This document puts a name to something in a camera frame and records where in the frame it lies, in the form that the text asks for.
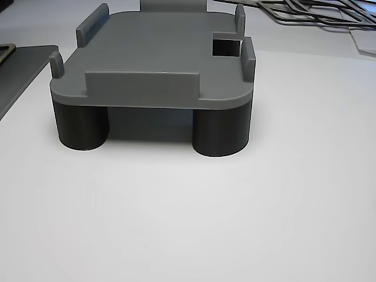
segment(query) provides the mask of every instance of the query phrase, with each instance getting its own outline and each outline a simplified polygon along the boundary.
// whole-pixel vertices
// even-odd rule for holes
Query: white table
[[[67,59],[100,3],[16,1],[0,38],[56,44]],[[198,155],[191,113],[166,110],[135,125],[113,111],[101,148],[69,150],[49,67],[32,82],[0,122],[1,282],[376,281],[375,59],[346,32],[246,12],[254,108],[250,143],[233,156]]]

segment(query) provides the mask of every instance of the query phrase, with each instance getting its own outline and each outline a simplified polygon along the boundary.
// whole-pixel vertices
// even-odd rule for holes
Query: black cylindrical leg
[[[101,146],[109,133],[107,107],[67,106],[53,102],[60,141],[74,150]]]
[[[229,110],[194,110],[193,147],[205,156],[235,154],[249,141],[252,100]]]

